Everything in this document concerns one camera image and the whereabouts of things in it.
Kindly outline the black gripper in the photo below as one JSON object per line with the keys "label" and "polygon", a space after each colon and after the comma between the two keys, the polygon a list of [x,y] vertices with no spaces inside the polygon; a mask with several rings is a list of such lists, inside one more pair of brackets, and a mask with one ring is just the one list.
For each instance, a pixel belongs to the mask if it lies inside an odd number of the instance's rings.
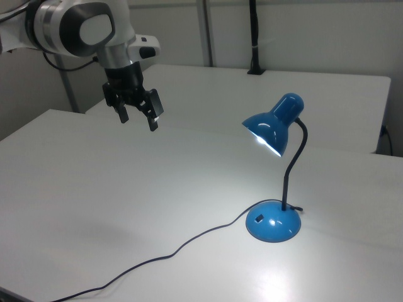
{"label": "black gripper", "polygon": [[114,107],[121,123],[129,120],[125,105],[135,106],[147,118],[150,131],[158,128],[157,120],[164,112],[156,89],[146,91],[138,62],[119,69],[105,69],[107,82],[103,84],[106,104]]}

